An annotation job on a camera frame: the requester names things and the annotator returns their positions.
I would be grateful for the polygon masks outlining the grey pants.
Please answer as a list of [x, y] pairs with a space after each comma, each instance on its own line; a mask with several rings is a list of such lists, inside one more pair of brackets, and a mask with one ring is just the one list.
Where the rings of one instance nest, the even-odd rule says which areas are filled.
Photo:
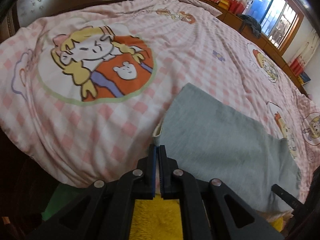
[[300, 174], [288, 140], [192, 84], [173, 100], [153, 139], [180, 169], [202, 181], [222, 180], [259, 212], [290, 211], [272, 193], [274, 184], [299, 195]]

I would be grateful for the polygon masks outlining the yellow fluffy garment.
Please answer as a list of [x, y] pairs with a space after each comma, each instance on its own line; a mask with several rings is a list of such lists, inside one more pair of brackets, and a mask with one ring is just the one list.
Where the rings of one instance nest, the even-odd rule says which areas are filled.
[[[227, 200], [238, 227], [253, 221], [237, 202], [231, 198]], [[281, 232], [284, 219], [280, 217], [269, 224]], [[129, 239], [183, 239], [179, 200], [164, 200], [159, 194], [153, 200], [136, 200]]]

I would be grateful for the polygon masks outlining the blue book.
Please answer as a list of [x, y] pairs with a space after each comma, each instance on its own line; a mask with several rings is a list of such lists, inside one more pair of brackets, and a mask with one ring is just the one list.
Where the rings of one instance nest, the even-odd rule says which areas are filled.
[[305, 85], [307, 83], [309, 83], [311, 81], [310, 77], [306, 74], [306, 72], [302, 72], [299, 76], [298, 76], [299, 82], [302, 85]]

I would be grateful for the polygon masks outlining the pink checkered cartoon bedspread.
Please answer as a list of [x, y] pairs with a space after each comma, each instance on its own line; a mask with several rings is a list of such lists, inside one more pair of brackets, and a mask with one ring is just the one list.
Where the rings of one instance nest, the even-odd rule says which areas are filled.
[[133, 0], [42, 17], [1, 43], [1, 129], [62, 183], [134, 167], [181, 89], [227, 108], [240, 147], [250, 124], [284, 139], [305, 201], [319, 166], [319, 107], [256, 44], [198, 0]]

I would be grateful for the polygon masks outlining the right red cream curtain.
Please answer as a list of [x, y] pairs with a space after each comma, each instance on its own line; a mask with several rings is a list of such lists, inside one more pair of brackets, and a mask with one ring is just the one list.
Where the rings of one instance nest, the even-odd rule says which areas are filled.
[[302, 46], [297, 50], [289, 62], [289, 68], [295, 76], [304, 72], [306, 65], [312, 59], [319, 46], [319, 35], [315, 28], [312, 29]]

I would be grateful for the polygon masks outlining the wooden windowsill cabinet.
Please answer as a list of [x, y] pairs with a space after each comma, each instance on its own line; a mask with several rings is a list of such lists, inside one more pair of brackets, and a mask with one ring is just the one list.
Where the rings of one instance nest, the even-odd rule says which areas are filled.
[[303, 85], [299, 82], [298, 77], [295, 76], [293, 71], [290, 69], [289, 65], [280, 55], [279, 51], [271, 43], [271, 41], [267, 39], [267, 37], [264, 34], [261, 34], [260, 38], [256, 38], [253, 35], [252, 29], [248, 25], [245, 25], [243, 29], [240, 29], [243, 20], [238, 16], [236, 16], [235, 14], [219, 7], [216, 3], [213, 3], [211, 1], [208, 1], [208, 0], [199, 0], [199, 1], [207, 3], [208, 5], [211, 5], [215, 9], [221, 11], [222, 15], [218, 16], [217, 18], [223, 23], [237, 30], [243, 37], [245, 37], [246, 39], [256, 44], [279, 68], [281, 68], [285, 72], [285, 74], [296, 85], [299, 91], [308, 98], [308, 94], [304, 89]]

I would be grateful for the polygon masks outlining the dark clothes on cabinet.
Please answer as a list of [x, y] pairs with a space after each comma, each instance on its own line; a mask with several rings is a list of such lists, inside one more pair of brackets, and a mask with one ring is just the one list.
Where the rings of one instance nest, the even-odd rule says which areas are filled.
[[255, 18], [244, 14], [237, 14], [237, 16], [242, 20], [242, 24], [239, 28], [239, 33], [242, 33], [245, 26], [248, 26], [251, 28], [252, 34], [255, 38], [261, 37], [261, 25]]

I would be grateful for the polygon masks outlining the window with metal grille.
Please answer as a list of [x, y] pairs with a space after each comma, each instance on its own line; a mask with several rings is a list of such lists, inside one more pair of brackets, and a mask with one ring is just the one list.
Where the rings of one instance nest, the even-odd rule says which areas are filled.
[[290, 0], [250, 0], [245, 15], [261, 25], [261, 32], [283, 54], [304, 18]]

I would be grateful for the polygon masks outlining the yellow box on cabinet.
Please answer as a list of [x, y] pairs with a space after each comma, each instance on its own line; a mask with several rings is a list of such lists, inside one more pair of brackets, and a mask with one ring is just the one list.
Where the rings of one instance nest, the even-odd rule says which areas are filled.
[[224, 10], [229, 10], [230, 2], [227, 0], [218, 0], [217, 5]]

